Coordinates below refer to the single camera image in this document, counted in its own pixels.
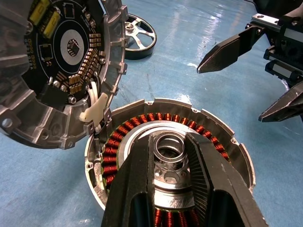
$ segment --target blue floor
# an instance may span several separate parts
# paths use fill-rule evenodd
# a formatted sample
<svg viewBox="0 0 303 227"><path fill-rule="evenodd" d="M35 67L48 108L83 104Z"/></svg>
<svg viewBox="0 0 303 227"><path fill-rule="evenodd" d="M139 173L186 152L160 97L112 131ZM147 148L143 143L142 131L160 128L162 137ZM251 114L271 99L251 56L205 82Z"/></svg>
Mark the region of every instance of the blue floor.
<svg viewBox="0 0 303 227"><path fill-rule="evenodd" d="M156 30L154 54L127 61L112 109L155 97L204 108L226 122L252 158L254 197L268 224L301 227L303 222L303 124L299 117L260 123L259 114L285 92L264 71L262 37L252 51L220 72L198 75L196 65L220 41L242 31L256 13L243 0L125 0L129 13ZM71 150L28 148L0 135L1 227L99 227L84 175L80 141Z"/></svg>

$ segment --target metal ring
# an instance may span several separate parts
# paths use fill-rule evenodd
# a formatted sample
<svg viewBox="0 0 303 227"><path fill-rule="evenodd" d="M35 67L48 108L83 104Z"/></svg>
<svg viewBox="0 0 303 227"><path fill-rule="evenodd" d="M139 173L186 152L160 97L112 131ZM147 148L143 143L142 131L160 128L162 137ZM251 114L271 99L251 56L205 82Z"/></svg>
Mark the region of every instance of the metal ring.
<svg viewBox="0 0 303 227"><path fill-rule="evenodd" d="M152 43L148 46L144 46L139 39L138 34L150 37L152 39ZM128 14L128 20L125 22L125 35L129 38L128 46L130 44L130 39L133 38L139 47L139 49L126 48L126 59L138 60L152 54L157 42L157 35L155 29L153 29L153 27L145 20L136 15Z"/></svg>

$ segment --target black circuit board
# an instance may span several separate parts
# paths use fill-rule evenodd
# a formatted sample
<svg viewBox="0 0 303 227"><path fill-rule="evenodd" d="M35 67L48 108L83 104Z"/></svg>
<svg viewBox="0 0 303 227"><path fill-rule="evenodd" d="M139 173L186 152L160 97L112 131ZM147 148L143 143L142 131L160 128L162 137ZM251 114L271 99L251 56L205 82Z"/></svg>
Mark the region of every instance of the black circuit board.
<svg viewBox="0 0 303 227"><path fill-rule="evenodd" d="M28 21L24 42L30 68L23 79L29 88L50 106L66 104L71 96L81 100L101 69L100 24L81 0L35 0Z"/></svg>

